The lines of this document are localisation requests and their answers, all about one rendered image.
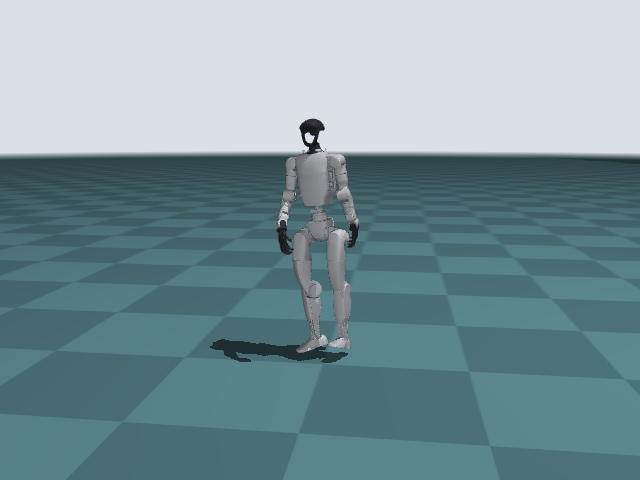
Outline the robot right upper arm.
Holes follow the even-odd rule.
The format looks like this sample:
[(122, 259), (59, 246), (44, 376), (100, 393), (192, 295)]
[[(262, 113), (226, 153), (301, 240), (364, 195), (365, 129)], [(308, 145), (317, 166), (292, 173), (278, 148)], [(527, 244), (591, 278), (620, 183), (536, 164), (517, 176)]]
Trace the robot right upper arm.
[(297, 174), (295, 160), (297, 157), (291, 157), (286, 161), (286, 190), (283, 194), (283, 200), (289, 202), (295, 202), (297, 200), (297, 192), (295, 192), (297, 185)]

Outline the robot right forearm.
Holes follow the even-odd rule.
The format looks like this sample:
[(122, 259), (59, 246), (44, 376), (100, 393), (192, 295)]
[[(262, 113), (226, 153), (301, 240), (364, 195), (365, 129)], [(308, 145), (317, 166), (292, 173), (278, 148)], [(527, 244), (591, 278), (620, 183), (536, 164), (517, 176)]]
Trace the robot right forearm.
[[(284, 194), (284, 192), (283, 192)], [(280, 205), (280, 211), (278, 214), (278, 222), (276, 223), (276, 228), (280, 227), (280, 221), (284, 220), (286, 222), (286, 226), (287, 226), (287, 221), (289, 219), (289, 215), (290, 215), (290, 211), (292, 209), (292, 204), (289, 201), (284, 201), (283, 200), (283, 195), (282, 195), (282, 201), (281, 201), (281, 205)]]

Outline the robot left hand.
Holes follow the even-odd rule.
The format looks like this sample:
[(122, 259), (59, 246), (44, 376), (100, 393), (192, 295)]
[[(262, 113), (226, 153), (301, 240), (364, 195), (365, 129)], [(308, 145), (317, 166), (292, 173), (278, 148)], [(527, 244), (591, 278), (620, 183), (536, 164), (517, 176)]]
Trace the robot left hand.
[(357, 239), (357, 237), (358, 237), (358, 229), (359, 229), (359, 225), (358, 225), (358, 227), (356, 228), (356, 224), (351, 223), (351, 224), (350, 224), (349, 229), (350, 229), (350, 231), (352, 231), (352, 237), (349, 237), (349, 238), (350, 238), (350, 239), (352, 239), (352, 240), (349, 240), (349, 242), (351, 242), (351, 243), (350, 243), (350, 244), (347, 244), (347, 245), (349, 245), (349, 246), (347, 246), (347, 248), (351, 248), (351, 247), (353, 247), (353, 246), (355, 245), (355, 243), (356, 243), (356, 239)]

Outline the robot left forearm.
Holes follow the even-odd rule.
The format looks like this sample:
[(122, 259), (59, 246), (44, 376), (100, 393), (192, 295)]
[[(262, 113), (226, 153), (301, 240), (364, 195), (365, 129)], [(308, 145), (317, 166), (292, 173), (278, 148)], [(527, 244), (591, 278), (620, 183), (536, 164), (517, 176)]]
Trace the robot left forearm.
[(341, 203), (344, 209), (345, 218), (346, 218), (346, 221), (348, 222), (349, 227), (351, 223), (354, 223), (356, 224), (356, 228), (357, 228), (359, 224), (359, 220), (356, 217), (355, 209), (353, 206), (354, 205), (353, 198), (348, 188), (347, 188), (347, 197), (348, 197), (348, 200), (343, 201)]

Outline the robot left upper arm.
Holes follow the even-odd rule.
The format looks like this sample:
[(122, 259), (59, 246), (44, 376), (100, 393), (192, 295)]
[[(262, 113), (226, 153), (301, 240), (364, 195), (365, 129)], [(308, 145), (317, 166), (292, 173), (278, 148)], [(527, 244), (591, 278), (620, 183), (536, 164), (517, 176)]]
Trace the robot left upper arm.
[(328, 154), (326, 157), (328, 160), (328, 164), (331, 168), (334, 169), (335, 178), (339, 187), (339, 190), (336, 191), (337, 199), (338, 201), (346, 201), (348, 200), (348, 177), (346, 173), (346, 159), (341, 154)]

